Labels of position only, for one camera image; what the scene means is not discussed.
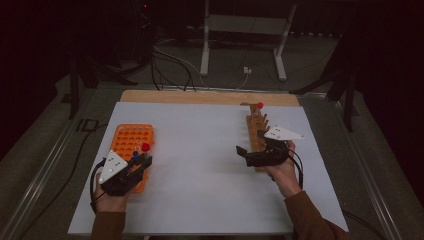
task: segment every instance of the black cable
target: black cable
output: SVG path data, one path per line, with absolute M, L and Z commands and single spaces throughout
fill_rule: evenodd
M 374 232 L 379 238 L 383 239 L 383 240 L 387 240 L 387 238 L 385 238 L 383 236 L 383 234 L 381 234 L 379 231 L 377 231 L 377 229 L 375 229 L 371 224 L 369 224 L 367 221 L 363 220 L 362 218 L 346 211 L 342 209 L 342 213 L 343 215 L 355 220 L 356 222 L 362 224 L 363 226 L 367 227 L 368 229 L 370 229 L 372 232 Z
M 91 176 L 90 176 L 90 199 L 91 199 L 90 205 L 91 205 L 91 208 L 93 209 L 94 213 L 97 213 L 96 200 L 98 199 L 98 198 L 94 198 L 94 189 L 93 189 L 94 179 L 96 178 L 97 170 L 99 170 L 99 168 L 101 168 L 105 165 L 105 161 L 106 161 L 106 159 L 103 158 L 103 160 L 101 162 L 96 164 L 96 166 L 94 167 L 93 171 L 91 172 Z
M 94 199 L 94 201 L 99 200 L 99 198 L 103 197 L 103 195 L 105 195 L 105 194 L 106 194 L 106 192 L 103 192 L 102 194 L 100 194 L 100 196 L 96 197 L 96 199 Z
M 137 14 L 136 3 L 133 0 L 129 0 L 129 2 L 131 4 L 131 8 L 134 10 L 133 13 L 134 13 L 134 18 L 135 18 L 134 44 L 133 44 L 133 47 L 132 47 L 133 49 L 132 49 L 132 53 L 131 53 L 131 56 L 130 56 L 130 60 L 132 60 L 133 57 L 134 57 L 134 53 L 135 53 L 135 51 L 137 49 L 137 42 L 138 42 L 137 36 L 138 36 L 138 31 L 139 31 L 139 18 L 138 18 L 138 14 Z M 111 35 L 111 32 L 112 31 L 110 29 L 110 21 L 109 21 L 108 17 L 106 16 L 106 12 L 105 12 L 105 9 L 104 9 L 104 6 L 103 6 L 103 2 L 99 2 L 99 5 L 100 5 L 100 7 L 102 9 L 103 18 L 104 18 L 104 20 L 106 22 L 106 27 L 108 29 L 107 32 L 109 34 L 109 37 L 111 39 L 114 39 L 113 36 Z M 142 33 L 142 36 L 143 36 L 143 39 L 142 40 L 144 40 L 144 42 L 146 43 L 145 45 L 148 46 L 145 49 L 146 50 L 145 53 L 147 53 L 148 51 L 149 52 L 151 51 L 151 48 L 153 47 L 153 43 L 156 41 L 154 39 L 154 36 L 153 36 L 154 30 L 152 30 L 152 29 L 155 28 L 155 26 L 152 26 L 153 24 L 151 23 L 151 21 L 144 14 L 141 14 L 141 16 L 146 21 L 146 26 L 148 27 L 148 28 L 146 28 L 146 27 L 140 28 L 140 29 L 142 29 L 141 30 L 141 33 Z M 116 46 L 115 45 L 116 44 L 113 44 L 113 50 L 114 50 L 114 52 L 117 52 L 117 49 L 116 49 Z M 119 75 L 122 75 L 122 76 L 125 76 L 125 77 L 129 77 L 129 76 L 132 76 L 132 75 L 140 72 L 141 70 L 143 70 L 147 66 L 147 64 L 149 63 L 149 61 L 150 61 L 149 58 L 150 57 L 151 57 L 151 55 L 149 55 L 146 58 L 141 58 L 140 57 L 139 61 L 137 62 L 137 66 L 131 67 L 131 68 L 128 68 L 128 69 L 125 69 L 125 70 L 119 70 L 119 71 L 116 71 L 115 70 L 114 71 L 114 70 L 112 70 L 112 69 L 110 69 L 110 68 L 108 68 L 106 66 L 104 66 L 104 68 L 107 68 L 109 71 L 114 72 L 114 73 L 117 73 Z
M 159 76 L 161 77 L 160 79 L 162 80 L 162 78 L 163 79 L 165 79 L 167 82 L 169 82 L 170 84 L 172 84 L 173 86 L 175 86 L 175 87 L 177 87 L 178 89 L 180 89 L 180 90 L 183 90 L 184 91 L 184 89 L 183 88 L 181 88 L 180 86 L 178 86 L 176 83 L 174 83 L 174 82 L 172 82 L 171 80 L 169 80 L 167 77 L 165 77 L 165 75 L 163 75 L 162 74 L 162 72 L 158 69 L 158 67 L 157 67 L 157 65 L 156 65 L 156 61 L 155 61 L 155 59 L 154 58 L 152 58 L 152 63 L 153 63 L 153 68 L 156 70 L 156 72 L 157 73 L 159 73 Z
M 256 24 L 256 17 L 255 17 L 255 19 L 253 20 L 253 23 L 252 23 L 252 26 L 250 27 L 250 30 L 249 30 L 249 33 L 252 33 L 252 30 L 253 30 L 253 28 L 255 27 L 255 24 Z M 241 66 L 243 65 L 243 63 L 244 63 L 244 61 L 246 60 L 246 57 L 247 57 L 247 53 L 249 52 L 251 50 L 251 46 L 249 46 L 249 48 L 247 48 L 246 49 L 246 51 L 244 52 L 244 56 L 243 56 L 243 58 L 241 59 L 241 61 L 240 61 L 240 64 L 238 65 L 238 67 L 237 67 L 237 69 L 236 69 L 236 72 L 237 72 L 237 75 L 236 75 L 236 80 L 239 80 L 239 69 L 241 68 Z
M 156 83 L 154 66 L 153 66 L 153 57 L 150 58 L 150 72 L 151 72 L 151 75 L 152 75 L 153 84 L 155 85 L 156 89 L 158 91 L 162 90 L 162 89 L 159 88 L 158 84 Z
M 157 59 L 160 59 L 160 60 L 169 61 L 169 62 L 172 62 L 172 63 L 179 64 L 181 67 L 183 67 L 188 74 L 188 80 L 186 81 L 183 90 L 186 91 L 188 84 L 192 83 L 193 90 L 196 91 L 196 88 L 194 87 L 194 83 L 193 83 L 193 76 L 191 75 L 190 70 L 188 70 L 188 68 L 180 60 L 178 60 L 176 58 L 169 57 L 169 56 L 167 56 L 167 57 L 171 58 L 172 60 L 166 59 L 166 58 L 161 58 L 161 57 L 158 57 L 158 56 L 154 56 L 154 57 L 157 58 Z
M 171 56 L 171 55 L 168 55 L 168 54 L 165 54 L 165 53 L 160 52 L 160 51 L 155 51 L 155 50 L 153 50 L 153 53 L 161 54 L 161 55 L 166 56 L 166 57 L 168 57 L 168 58 L 170 58 L 170 59 L 173 59 L 174 61 L 171 61 L 171 60 L 169 60 L 169 59 L 160 58 L 160 57 L 158 57 L 158 56 L 153 55 L 155 58 L 158 58 L 158 59 L 161 59 L 161 60 L 165 60 L 165 61 L 170 61 L 170 62 L 173 62 L 173 63 L 177 63 L 177 64 L 179 64 L 181 67 L 183 67 L 183 68 L 184 68 L 184 70 L 187 72 L 187 75 L 188 75 L 188 80 L 187 80 L 187 82 L 186 82 L 186 84 L 185 84 L 185 86 L 184 86 L 183 91 L 185 91 L 185 90 L 187 89 L 187 86 L 188 86 L 188 84 L 189 84 L 190 82 L 191 82 L 191 85 L 192 85 L 192 87 L 193 87 L 193 90 L 194 90 L 194 91 L 196 91 L 196 88 L 194 87 L 193 76 L 192 76 L 192 74 L 191 74 L 190 70 L 186 67 L 186 65 L 185 65 L 185 64 L 184 64 L 184 63 L 183 63 L 183 62 L 182 62 L 179 58 L 174 57 L 174 56 Z
M 74 165 L 72 167 L 72 171 L 71 171 L 68 179 L 66 179 L 65 183 L 62 185 L 62 187 L 59 189 L 59 191 L 56 193 L 56 195 L 54 195 L 54 197 L 50 200 L 50 202 L 43 208 L 43 210 L 41 210 L 41 212 L 34 218 L 34 220 L 25 228 L 25 230 L 21 233 L 21 235 L 19 235 L 19 237 L 18 237 L 19 240 L 21 240 L 21 239 L 24 238 L 24 236 L 28 233 L 28 231 L 34 226 L 34 224 L 40 219 L 40 217 L 47 211 L 47 209 L 53 204 L 53 202 L 56 201 L 56 199 L 63 192 L 63 190 L 65 189 L 65 187 L 68 185 L 69 181 L 73 177 L 73 175 L 75 173 L 75 170 L 77 168 L 77 164 L 78 164 L 79 158 L 81 156 L 82 148 L 84 147 L 84 144 L 87 141 L 87 139 L 90 136 L 90 134 L 93 133 L 93 132 L 95 132 L 95 131 L 97 131 L 99 128 L 102 128 L 102 127 L 105 127 L 105 126 L 107 126 L 107 124 L 100 125 L 100 126 L 96 127 L 94 129 L 94 131 L 87 133 L 87 135 L 84 137 L 84 139 L 81 142 L 80 148 L 79 148 L 78 153 L 77 153 L 77 156 L 75 158 Z

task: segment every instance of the floor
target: floor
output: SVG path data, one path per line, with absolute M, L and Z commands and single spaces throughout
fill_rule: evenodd
M 337 39 L 289 37 L 283 52 L 287 81 L 279 81 L 273 63 L 275 39 L 255 36 L 245 42 L 227 40 L 223 35 L 211 41 L 209 74 L 200 77 L 202 41 L 192 39 L 180 43 L 163 38 L 156 51 L 189 62 L 193 84 L 187 89 L 216 91 L 267 91 L 287 93 L 317 80 Z M 155 53 L 157 86 L 179 90 L 188 80 L 184 68 L 162 60 L 166 55 Z M 247 76 L 243 67 L 250 67 Z M 67 234 L 76 204 L 89 174 L 105 128 L 87 133 L 76 130 L 83 119 L 107 124 L 115 102 L 126 89 L 156 89 L 150 66 L 130 76 L 137 86 L 123 86 L 105 76 L 97 89 L 81 88 L 81 107 L 74 120 L 68 120 L 70 106 L 61 103 L 69 93 L 69 77 L 57 83 L 58 95 L 38 120 L 22 136 L 15 147 L 0 162 L 0 229 L 2 239 L 88 239 Z M 424 239 L 424 210 L 407 183 L 386 140 L 356 92 L 354 132 L 341 121 L 343 99 L 329 102 L 325 84 L 303 96 L 298 96 L 310 121 L 318 147 L 333 182 L 342 209 L 372 225 L 386 239 Z M 37 175 L 44 167 L 45 175 Z M 63 192 L 43 210 L 68 180 Z M 351 239 L 381 239 L 373 231 L 346 217 Z M 201 239 L 212 237 L 173 236 L 163 239 Z M 232 236 L 223 238 L 270 239 L 274 237 Z M 143 239 L 143 236 L 126 236 Z

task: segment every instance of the wire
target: wire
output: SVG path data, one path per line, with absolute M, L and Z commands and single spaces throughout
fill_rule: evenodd
M 193 85 L 193 76 L 191 75 L 190 71 L 187 69 L 187 67 L 181 61 L 174 60 L 174 59 L 166 59 L 166 58 L 162 58 L 162 57 L 158 57 L 158 56 L 155 56 L 155 58 L 160 59 L 160 60 L 163 60 L 163 61 L 168 61 L 168 62 L 176 63 L 176 64 L 179 64 L 180 66 L 182 66 L 186 70 L 186 72 L 187 72 L 187 74 L 189 76 L 186 84 L 184 85 L 184 89 L 183 90 L 185 91 L 187 89 L 188 84 L 189 83 L 192 83 L 193 90 L 196 91 L 196 88 Z
M 244 87 L 244 85 L 246 85 L 246 82 L 247 82 L 247 79 L 249 78 L 249 75 L 250 75 L 249 73 L 246 73 L 246 79 L 244 80 L 243 84 L 240 87 L 236 88 L 236 90 L 238 90 L 238 89 Z
M 97 213 L 97 207 L 96 207 L 96 201 L 98 198 L 100 198 L 101 196 L 103 196 L 103 194 L 98 197 L 98 198 L 94 198 L 94 179 L 96 177 L 96 172 L 97 170 L 99 170 L 101 167 L 103 167 L 105 165 L 106 159 L 103 158 L 103 160 L 101 162 L 99 162 L 98 164 L 96 164 L 96 166 L 94 167 L 93 171 L 91 172 L 91 176 L 90 176 L 90 199 L 91 199 L 91 203 L 90 206 L 93 209 L 94 213 Z
M 75 170 L 77 168 L 77 165 L 78 165 L 78 162 L 79 162 L 79 159 L 80 159 L 80 156 L 81 156 L 82 149 L 83 149 L 84 144 L 87 141 L 88 137 L 90 136 L 90 134 L 97 131 L 99 128 L 106 127 L 106 126 L 107 126 L 107 124 L 100 125 L 100 126 L 96 127 L 94 129 L 94 131 L 87 133 L 87 135 L 84 137 L 84 139 L 81 142 L 80 148 L 78 150 L 78 153 L 77 153 L 77 156 L 75 158 L 75 162 L 74 162 L 74 165 L 72 167 L 72 171 L 69 174 L 69 177 L 66 179 L 65 183 L 62 185 L 62 187 L 59 189 L 59 191 L 56 193 L 56 195 L 54 195 L 54 197 L 50 200 L 50 202 L 43 208 L 43 210 L 41 210 L 41 212 L 34 218 L 34 220 L 21 233 L 21 235 L 18 237 L 19 240 L 24 238 L 24 236 L 28 233 L 28 231 L 34 226 L 34 224 L 40 219 L 40 217 L 47 211 L 47 209 L 53 204 L 53 202 L 56 201 L 56 199 L 63 192 L 65 187 L 68 185 L 69 181 L 71 180 L 71 178 L 73 177 L 73 175 L 75 173 Z
M 169 38 L 169 39 L 165 39 L 165 40 L 163 40 L 161 42 L 157 42 L 157 43 L 155 43 L 155 45 L 161 45 L 161 44 L 164 44 L 164 43 L 167 43 L 167 42 L 176 41 L 176 40 L 177 39 L 175 39 L 175 38 Z
M 137 16 L 137 8 L 133 0 L 129 0 L 131 2 L 132 9 L 134 10 L 134 18 L 135 18 L 135 31 L 134 31 L 134 44 L 133 49 L 131 51 L 130 60 L 134 57 L 135 49 L 137 48 L 137 32 L 138 32 L 138 16 Z
M 94 202 L 96 202 L 97 200 L 99 200 L 99 198 L 103 197 L 103 195 L 105 195 L 106 192 L 103 192 L 102 194 L 100 194 L 100 196 L 96 197 L 96 199 L 94 199 Z
M 301 166 L 301 169 L 302 169 L 302 172 L 303 172 L 303 163 L 302 163 L 302 159 L 300 159 L 299 155 L 297 155 L 297 153 L 296 153 L 295 151 L 293 151 L 293 150 L 291 150 L 291 149 L 289 149 L 289 151 L 290 151 L 290 152 L 292 152 L 292 153 L 293 153 L 293 154 L 297 157 L 297 159 L 299 159 L 300 166 Z
M 165 52 L 163 52 L 163 51 L 161 51 L 159 48 L 157 48 L 156 46 L 153 46 L 153 48 L 158 52 L 158 53 L 161 53 L 161 54 L 163 54 L 163 55 L 165 55 L 165 56 L 167 56 L 167 57 L 170 57 L 170 58 L 173 58 L 173 59 L 176 59 L 176 60 L 179 60 L 179 61 L 181 61 L 181 62 L 184 62 L 184 63 L 186 63 L 186 64 L 188 64 L 189 66 L 191 66 L 196 72 L 197 72 L 197 74 L 199 75 L 199 79 L 200 79 L 200 82 L 202 83 L 202 85 L 205 87 L 205 88 L 207 88 L 207 89 L 210 89 L 208 86 L 206 86 L 205 85 L 205 83 L 203 82 L 203 79 L 202 79 L 202 75 L 200 74 L 200 71 L 193 65 L 193 64 L 191 64 L 190 62 L 188 62 L 188 61 L 186 61 L 186 60 L 184 60 L 184 59 L 182 59 L 182 58 L 179 58 L 179 57 L 175 57 L 175 56 L 173 56 L 173 55 L 170 55 L 170 54 L 168 54 L 168 53 L 165 53 Z
M 156 70 L 157 73 L 159 73 L 159 82 L 161 84 L 161 88 L 158 90 L 162 90 L 163 89 L 163 83 L 162 83 L 162 78 L 165 79 L 167 82 L 169 82 L 170 84 L 172 84 L 173 86 L 177 87 L 180 90 L 185 91 L 185 89 L 181 88 L 180 86 L 178 86 L 176 83 L 172 82 L 171 80 L 169 80 L 167 77 L 165 77 L 162 72 L 158 69 L 157 65 L 156 65 L 156 61 L 155 58 L 152 58 L 151 61 L 151 65 L 153 66 L 153 69 Z
M 253 28 L 255 27 L 256 24 L 256 18 L 253 20 L 252 26 L 250 27 L 249 33 L 251 33 L 253 31 Z M 250 51 L 250 47 L 248 49 L 246 49 L 243 58 L 241 59 L 241 62 L 239 64 L 239 66 L 237 67 L 236 71 L 238 72 L 238 70 L 241 68 L 241 66 L 244 63 L 244 60 L 246 59 L 247 53 Z
M 158 91 L 162 90 L 162 89 L 159 88 L 158 84 L 156 83 L 154 65 L 153 65 L 153 57 L 150 58 L 150 73 L 152 75 L 153 84 L 155 84 L 156 89 Z
M 367 227 L 368 229 L 370 229 L 372 232 L 374 232 L 379 238 L 383 239 L 383 240 L 387 240 L 387 238 L 385 238 L 383 236 L 383 234 L 381 234 L 379 231 L 377 231 L 377 229 L 375 229 L 371 224 L 369 224 L 367 221 L 363 220 L 362 218 L 346 211 L 342 209 L 342 213 L 343 215 L 345 215 L 346 217 L 349 217 L 353 220 L 355 220 L 356 222 L 362 224 L 363 226 Z
M 290 158 L 290 160 L 293 161 L 294 165 L 296 165 L 297 171 L 299 172 L 299 186 L 301 189 L 303 189 L 303 164 L 302 164 L 302 160 L 300 160 L 299 158 L 299 162 L 300 162 L 300 166 L 299 163 L 297 163 L 296 160 L 294 160 L 294 158 L 292 156 L 288 156 Z
M 237 1 L 234 1 L 233 2 L 233 16 L 237 16 L 237 11 L 236 10 L 237 10 Z M 249 32 L 245 32 L 245 33 L 242 33 L 242 34 L 252 33 L 255 24 L 256 24 L 256 18 L 254 18 L 253 24 L 252 24 Z M 260 43 L 260 42 L 264 41 L 264 39 L 265 39 L 264 38 L 264 39 L 261 39 L 261 40 L 258 40 L 258 41 L 253 41 L 253 42 L 250 42 L 250 43 L 247 43 L 247 44 L 236 44 L 236 43 L 234 43 L 234 41 L 237 41 L 238 42 L 239 39 L 232 39 L 232 38 L 230 38 L 230 40 L 232 41 L 232 43 L 230 43 L 230 44 L 220 42 L 220 40 L 222 40 L 224 37 L 226 37 L 228 33 L 229 32 L 224 32 L 224 34 L 220 38 L 218 38 L 217 40 L 214 40 L 216 42 L 216 44 L 217 45 L 222 45 L 222 46 L 227 47 L 227 48 L 228 47 L 250 47 L 250 46 L 252 46 L 254 44 L 257 44 L 257 43 Z M 237 36 L 238 34 L 240 34 L 240 33 L 231 32 L 228 35 L 231 37 L 231 36 Z

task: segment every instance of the orange rack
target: orange rack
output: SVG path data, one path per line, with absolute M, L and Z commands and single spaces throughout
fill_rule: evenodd
M 134 151 L 138 154 L 149 152 L 154 144 L 153 126 L 151 124 L 120 124 L 116 127 L 115 135 L 110 149 L 116 152 L 125 161 L 131 160 Z M 133 192 L 140 193 L 144 190 L 149 169 L 144 171 L 143 180 L 135 187 Z

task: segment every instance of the red cap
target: red cap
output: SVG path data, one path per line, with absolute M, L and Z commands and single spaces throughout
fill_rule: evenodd
M 143 152 L 148 152 L 150 150 L 150 144 L 148 144 L 148 143 L 141 144 L 141 150 Z

